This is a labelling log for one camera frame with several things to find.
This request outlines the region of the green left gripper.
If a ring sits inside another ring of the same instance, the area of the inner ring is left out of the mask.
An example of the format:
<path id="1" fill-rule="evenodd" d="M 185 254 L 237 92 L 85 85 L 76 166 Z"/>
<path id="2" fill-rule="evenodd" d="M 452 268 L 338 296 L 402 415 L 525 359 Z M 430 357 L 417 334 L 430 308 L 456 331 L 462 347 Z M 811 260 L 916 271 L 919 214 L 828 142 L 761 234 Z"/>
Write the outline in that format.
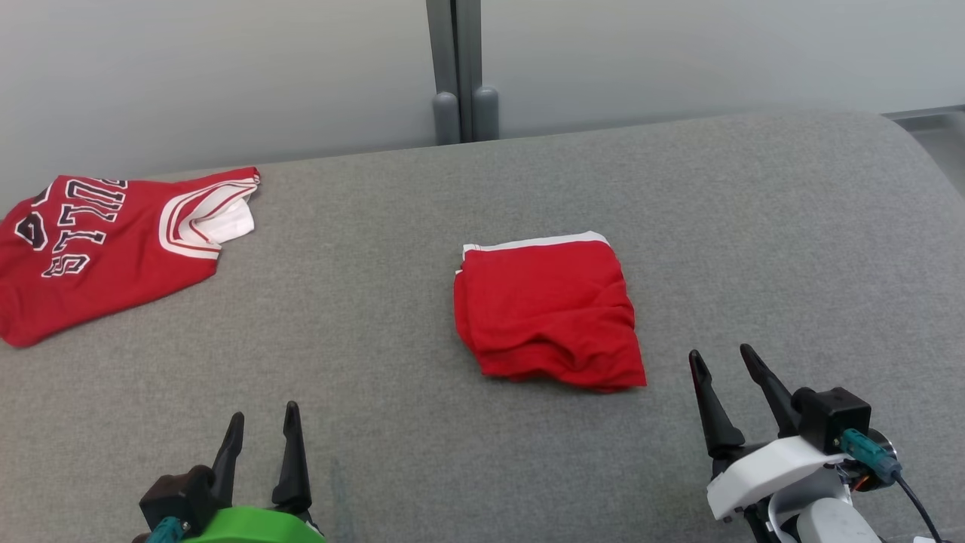
<path id="1" fill-rule="evenodd" d="M 231 508 L 237 457 L 244 447 L 242 412 L 232 415 L 213 462 L 211 494 L 220 508 L 207 528 L 183 542 L 324 542 L 325 538 L 303 520 L 310 520 L 311 484 L 299 405 L 286 403 L 283 436 L 285 453 L 278 483 L 271 494 L 275 510 Z"/>

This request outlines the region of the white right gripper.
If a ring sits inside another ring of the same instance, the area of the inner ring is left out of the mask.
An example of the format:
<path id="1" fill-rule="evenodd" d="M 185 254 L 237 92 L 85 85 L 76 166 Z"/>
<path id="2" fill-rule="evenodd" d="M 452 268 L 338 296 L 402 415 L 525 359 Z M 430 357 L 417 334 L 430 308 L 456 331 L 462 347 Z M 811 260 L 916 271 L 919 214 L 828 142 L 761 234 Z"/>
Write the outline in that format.
<path id="1" fill-rule="evenodd" d="M 714 519 L 721 521 L 767 498 L 776 499 L 776 504 L 769 506 L 772 516 L 799 512 L 824 498 L 850 505 L 850 491 L 837 469 L 849 457 L 826 455 L 803 437 L 792 437 L 799 435 L 801 420 L 792 405 L 792 393 L 750 344 L 741 344 L 739 351 L 774 416 L 779 439 L 737 460 L 707 485 Z M 745 437 L 721 405 L 702 354 L 694 348 L 688 361 L 707 453 L 712 459 L 734 459 L 743 453 Z"/>

